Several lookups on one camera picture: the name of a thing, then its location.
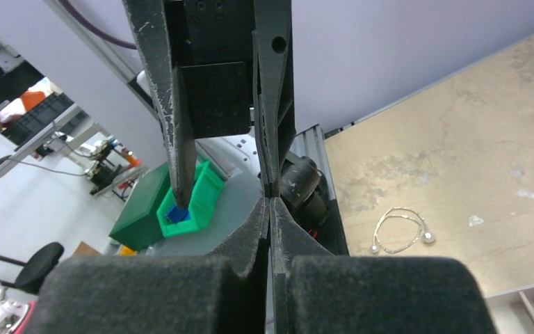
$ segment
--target black cable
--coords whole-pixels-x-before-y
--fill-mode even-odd
[[[124,198],[124,196],[120,196],[119,193],[117,193],[115,190],[112,190],[111,191],[114,195],[116,195],[122,202],[126,202],[126,199]]]
[[[123,200],[124,200],[124,195],[126,194],[126,190],[128,190],[128,186],[125,186],[124,189],[122,190],[122,196],[120,198]]]
[[[54,120],[52,120],[52,126],[54,127],[54,131],[56,132],[57,130],[60,130],[62,129],[62,127],[59,127],[56,122]],[[80,153],[80,152],[77,152],[76,150],[73,150],[70,145],[68,145],[68,143],[66,142],[66,139],[62,139],[61,137],[58,137],[58,139],[60,139],[60,141],[63,142],[63,144],[71,151],[73,152],[74,154],[78,155],[79,157],[83,157],[83,158],[92,158],[93,157],[93,154],[91,155],[84,155],[83,153]]]
[[[24,164],[24,165],[27,165],[27,166],[33,166],[33,167],[40,168],[40,169],[43,169],[43,170],[48,170],[49,172],[53,172],[53,173],[56,173],[56,174],[64,174],[64,175],[79,176],[79,177],[83,177],[83,176],[87,175],[87,173],[75,174],[75,173],[65,172],[63,170],[54,170],[54,169],[50,169],[50,168],[47,168],[47,167],[44,167],[44,166],[40,166],[40,165],[36,165],[36,164],[30,164],[29,162],[12,159],[10,155],[0,158],[0,164],[2,164],[5,160],[11,160],[11,161],[17,162],[18,164]]]
[[[60,5],[69,13],[70,16],[72,16],[81,26],[84,26],[85,29],[89,30],[90,32],[94,33],[96,36],[101,38],[102,40],[105,40],[107,42],[110,42],[113,45],[117,45],[119,47],[125,47],[126,49],[130,50],[136,50],[136,45],[131,42],[127,42],[125,40],[121,40],[119,38],[115,38],[112,35],[109,35],[108,33],[102,31],[101,29],[97,28],[95,25],[93,25],[91,22],[89,22],[71,3],[69,0],[58,0]]]

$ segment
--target green bin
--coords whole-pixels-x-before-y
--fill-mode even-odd
[[[197,232],[208,226],[224,182],[211,169],[210,161],[205,161],[195,167],[194,185],[189,202],[189,216],[187,221],[172,222],[165,214],[175,204],[172,188],[169,189],[163,202],[156,211],[156,217],[165,238]]]
[[[135,251],[164,239],[156,210],[170,187],[167,164],[140,177],[109,236]]]

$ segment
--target green container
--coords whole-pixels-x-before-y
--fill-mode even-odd
[[[164,239],[156,210],[170,187],[167,164],[142,176],[109,236],[135,251]]]
[[[220,192],[224,188],[224,182],[211,169],[209,161],[195,167],[193,179],[195,183],[188,208],[191,219],[173,223],[165,217],[165,214],[175,204],[172,189],[169,189],[167,196],[156,211],[156,217],[165,238],[197,232],[208,226],[211,220]]]

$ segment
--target black foam pad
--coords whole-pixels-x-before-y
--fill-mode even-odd
[[[47,277],[25,333],[240,333],[238,284],[219,256],[73,257]]]
[[[436,257],[305,257],[289,289],[297,334],[495,333],[476,281]]]
[[[42,247],[28,260],[15,279],[15,287],[29,294],[37,294],[44,283],[46,275],[58,264],[63,256],[64,247],[58,242],[51,242]]]

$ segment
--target white cable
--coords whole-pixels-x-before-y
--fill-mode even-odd
[[[64,174],[64,175],[71,175],[71,176],[85,176],[85,175],[87,175],[87,173],[75,174],[75,173],[65,172],[63,170],[54,170],[54,169],[50,169],[50,168],[47,168],[47,167],[44,167],[44,166],[40,166],[40,165],[36,165],[36,164],[30,164],[29,162],[25,162],[25,161],[21,161],[21,160],[15,160],[15,159],[11,159],[11,158],[7,158],[7,160],[15,161],[18,164],[24,164],[24,165],[27,165],[27,166],[33,166],[33,167],[36,167],[36,168],[41,168],[43,170],[48,170],[49,172],[53,172],[53,173],[56,173],[56,174]]]
[[[52,126],[54,127],[54,131],[55,131],[55,132],[58,131],[58,130],[60,130],[60,129],[62,129],[62,127],[58,126],[58,124],[56,124],[56,121],[54,121],[54,120],[52,121]],[[83,157],[83,158],[92,158],[92,157],[93,157],[93,154],[85,155],[85,154],[83,154],[83,153],[81,153],[81,152],[77,152],[76,150],[73,150],[73,149],[70,147],[70,145],[68,145],[68,143],[67,143],[66,141],[64,141],[64,140],[62,140],[62,139],[60,138],[60,136],[58,136],[58,139],[59,139],[60,141],[62,141],[63,144],[64,144],[64,146],[66,146],[72,153],[78,155],[79,157]]]
[[[407,216],[405,214],[391,214],[394,211],[412,212],[418,219],[412,218],[411,216]],[[399,249],[388,249],[382,244],[382,242],[380,241],[380,237],[378,236],[382,224],[388,218],[403,218],[408,219],[409,221],[414,221],[419,226],[419,232],[416,234],[413,240],[411,240],[408,244],[400,247]],[[388,254],[397,254],[414,245],[414,243],[418,241],[421,237],[423,238],[423,242],[425,244],[432,244],[433,242],[435,242],[435,236],[431,232],[429,232],[429,228],[427,226],[427,223],[425,223],[425,219],[413,209],[409,209],[407,207],[392,207],[390,210],[386,211],[385,214],[383,214],[383,216],[378,221],[378,224],[375,226],[375,231],[373,231],[373,243],[371,245],[371,252],[373,254],[377,254],[380,252],[381,248],[384,250],[384,252]]]

